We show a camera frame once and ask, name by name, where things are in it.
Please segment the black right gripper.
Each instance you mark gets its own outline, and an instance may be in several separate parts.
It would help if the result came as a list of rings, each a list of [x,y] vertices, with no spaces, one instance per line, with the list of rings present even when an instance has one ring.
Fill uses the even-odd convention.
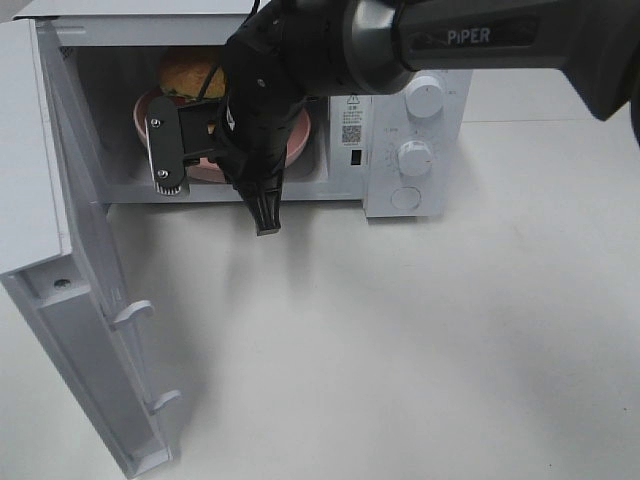
[[[221,56],[227,77],[223,138],[231,146],[220,167],[243,198],[258,236],[281,229],[287,141],[304,100],[282,52],[288,5],[267,3],[227,40]],[[169,96],[149,103],[147,149],[157,193],[184,194],[187,168],[201,159],[214,162],[223,153],[213,133],[220,105],[220,100],[177,105]]]

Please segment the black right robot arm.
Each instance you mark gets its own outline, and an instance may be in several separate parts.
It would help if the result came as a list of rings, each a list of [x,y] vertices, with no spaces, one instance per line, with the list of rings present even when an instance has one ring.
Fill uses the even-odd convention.
[[[259,234],[280,228],[286,146],[310,97],[386,95],[428,69],[554,68],[591,114],[639,113],[635,1],[272,1],[255,4],[217,63],[224,97],[147,111],[158,193],[215,162]]]

